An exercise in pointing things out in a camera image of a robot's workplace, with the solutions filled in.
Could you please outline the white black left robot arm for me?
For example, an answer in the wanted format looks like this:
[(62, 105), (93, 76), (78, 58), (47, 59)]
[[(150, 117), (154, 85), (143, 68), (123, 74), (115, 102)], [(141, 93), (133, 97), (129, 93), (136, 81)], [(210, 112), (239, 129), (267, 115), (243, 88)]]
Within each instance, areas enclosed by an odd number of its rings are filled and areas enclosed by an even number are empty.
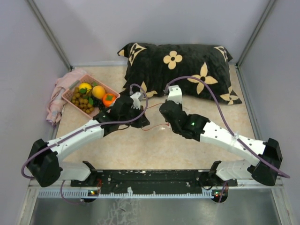
[(26, 164), (33, 178), (43, 188), (59, 180), (71, 180), (82, 186), (94, 185), (98, 172), (89, 162), (70, 163), (64, 159), (84, 145), (118, 131), (121, 125), (134, 128), (149, 125), (141, 105), (143, 99), (141, 92), (121, 96), (112, 106), (69, 134), (47, 142), (35, 141)]

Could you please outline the orange persimmon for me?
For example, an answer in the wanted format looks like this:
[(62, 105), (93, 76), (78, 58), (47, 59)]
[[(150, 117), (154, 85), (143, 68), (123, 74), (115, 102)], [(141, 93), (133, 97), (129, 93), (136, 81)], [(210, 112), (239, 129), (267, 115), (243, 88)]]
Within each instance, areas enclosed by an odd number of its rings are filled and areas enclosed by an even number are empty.
[(109, 107), (116, 100), (116, 98), (117, 97), (114, 94), (106, 93), (102, 98), (103, 105), (105, 107)]

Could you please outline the clear zip bag orange zipper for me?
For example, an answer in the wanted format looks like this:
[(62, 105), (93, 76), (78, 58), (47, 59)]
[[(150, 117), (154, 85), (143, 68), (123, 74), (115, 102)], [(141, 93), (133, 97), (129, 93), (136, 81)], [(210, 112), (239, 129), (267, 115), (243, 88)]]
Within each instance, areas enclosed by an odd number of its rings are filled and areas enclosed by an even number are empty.
[(150, 130), (164, 130), (169, 128), (169, 122), (166, 122), (164, 117), (159, 111), (160, 106), (162, 103), (157, 103), (154, 105), (151, 105), (146, 110), (146, 118), (149, 120), (150, 124), (146, 125), (142, 128), (143, 131), (150, 131)]

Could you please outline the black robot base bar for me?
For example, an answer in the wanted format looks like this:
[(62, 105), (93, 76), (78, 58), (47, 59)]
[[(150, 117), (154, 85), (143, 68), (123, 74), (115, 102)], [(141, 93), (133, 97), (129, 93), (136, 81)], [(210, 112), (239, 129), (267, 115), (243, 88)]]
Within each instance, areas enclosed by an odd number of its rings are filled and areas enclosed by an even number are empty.
[(210, 170), (96, 170), (84, 181), (72, 180), (71, 187), (99, 188), (101, 194), (201, 194), (221, 187), (224, 181)]

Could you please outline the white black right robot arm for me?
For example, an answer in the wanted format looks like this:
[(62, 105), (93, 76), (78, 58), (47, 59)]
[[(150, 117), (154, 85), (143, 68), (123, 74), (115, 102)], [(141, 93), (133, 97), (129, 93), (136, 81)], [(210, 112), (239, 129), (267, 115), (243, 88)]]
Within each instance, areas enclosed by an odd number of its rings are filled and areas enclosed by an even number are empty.
[(266, 186), (275, 185), (278, 172), (274, 169), (280, 168), (283, 159), (278, 141), (270, 138), (264, 142), (231, 135), (206, 117), (186, 114), (182, 106), (173, 101), (163, 103), (159, 111), (174, 133), (186, 139), (214, 144), (242, 158), (214, 162), (209, 174), (212, 184), (218, 186), (226, 180), (252, 178)]

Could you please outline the brown longan bunch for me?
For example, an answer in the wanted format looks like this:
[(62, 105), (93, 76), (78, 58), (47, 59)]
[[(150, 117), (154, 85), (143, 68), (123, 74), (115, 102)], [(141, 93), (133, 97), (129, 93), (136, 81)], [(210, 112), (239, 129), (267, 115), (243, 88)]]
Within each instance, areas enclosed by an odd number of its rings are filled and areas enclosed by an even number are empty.
[(86, 94), (79, 92), (78, 87), (75, 87), (71, 98), (71, 103), (86, 114), (91, 114), (94, 110), (93, 100), (91, 99), (91, 91)]

